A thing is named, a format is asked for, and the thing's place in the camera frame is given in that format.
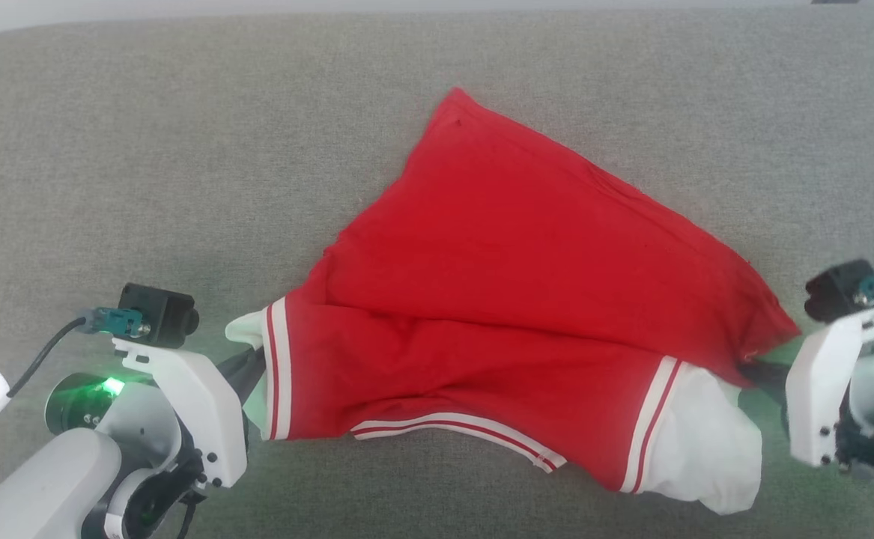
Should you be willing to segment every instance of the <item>cable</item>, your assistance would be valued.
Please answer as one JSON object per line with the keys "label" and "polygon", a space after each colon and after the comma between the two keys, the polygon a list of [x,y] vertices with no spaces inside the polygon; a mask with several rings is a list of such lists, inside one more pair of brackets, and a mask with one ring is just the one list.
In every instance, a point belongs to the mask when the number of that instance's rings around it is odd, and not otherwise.
{"label": "cable", "polygon": [[47,359],[47,354],[50,353],[50,350],[57,345],[58,342],[64,338],[64,335],[70,333],[71,331],[79,328],[87,322],[87,318],[80,317],[77,320],[71,321],[70,324],[67,324],[61,331],[57,332],[56,335],[50,338],[50,341],[47,341],[47,344],[43,345],[43,349],[38,352],[37,357],[34,358],[34,361],[31,362],[27,371],[23,371],[23,374],[20,375],[20,379],[16,381],[15,385],[12,386],[11,390],[7,392],[7,398],[13,399],[15,395],[18,395],[18,392],[25,383],[30,381],[30,378],[34,376],[34,373],[37,372],[37,369],[40,367],[40,364],[43,364],[43,360]]}
{"label": "cable", "polygon": [[183,515],[183,524],[180,525],[180,533],[177,534],[177,539],[184,539],[187,532],[190,530],[190,521],[194,520],[194,513],[197,512],[197,504],[187,504],[187,512]]}
{"label": "cable", "polygon": [[61,331],[57,332],[56,335],[53,335],[53,337],[50,338],[50,341],[47,341],[47,344],[44,344],[43,348],[40,349],[37,357],[34,358],[34,361],[31,362],[30,366],[28,366],[27,371],[23,372],[23,375],[20,375],[18,381],[16,381],[16,383],[14,383],[14,386],[12,386],[9,392],[7,392],[7,398],[12,399],[15,395],[18,395],[20,389],[23,388],[23,386],[25,386],[25,384],[30,381],[31,377],[34,376],[34,373],[37,372],[40,364],[43,364],[43,360],[47,359],[47,355],[50,354],[50,350],[53,349],[53,347],[56,346],[57,343],[62,340],[62,338],[64,338],[64,335],[84,325],[86,321],[87,320],[84,317],[77,318],[77,320],[71,321],[66,326],[64,326]]}

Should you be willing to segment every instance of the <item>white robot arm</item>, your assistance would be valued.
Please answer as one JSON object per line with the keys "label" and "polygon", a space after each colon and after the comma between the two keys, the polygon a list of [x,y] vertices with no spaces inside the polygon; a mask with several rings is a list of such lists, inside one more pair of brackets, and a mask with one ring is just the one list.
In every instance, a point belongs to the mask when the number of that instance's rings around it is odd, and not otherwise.
{"label": "white robot arm", "polygon": [[807,291],[807,313],[828,325],[807,336],[792,366],[741,371],[783,405],[793,458],[874,475],[874,270],[864,260],[831,267]]}
{"label": "white robot arm", "polygon": [[[125,296],[140,289],[128,285]],[[114,338],[115,352],[148,381],[78,373],[54,389],[46,423],[57,436],[0,484],[0,537],[145,539],[177,502],[187,505],[187,526],[208,489],[233,487],[246,471],[241,406],[264,371],[262,352],[215,366],[200,354],[139,342],[136,330],[146,323],[155,344],[182,344],[183,325],[167,324],[192,310],[190,300],[175,314],[180,294],[146,293],[170,300],[150,317],[98,310],[88,315],[98,327],[88,331],[130,337]]]}

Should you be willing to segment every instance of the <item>red shorts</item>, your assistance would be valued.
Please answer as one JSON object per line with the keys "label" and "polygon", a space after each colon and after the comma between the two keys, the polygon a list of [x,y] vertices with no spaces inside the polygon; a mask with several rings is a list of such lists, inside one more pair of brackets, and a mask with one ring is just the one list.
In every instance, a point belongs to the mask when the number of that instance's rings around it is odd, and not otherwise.
{"label": "red shorts", "polygon": [[265,347],[265,437],[441,427],[628,492],[683,373],[744,385],[798,333],[732,249],[460,90],[306,283],[228,327]]}

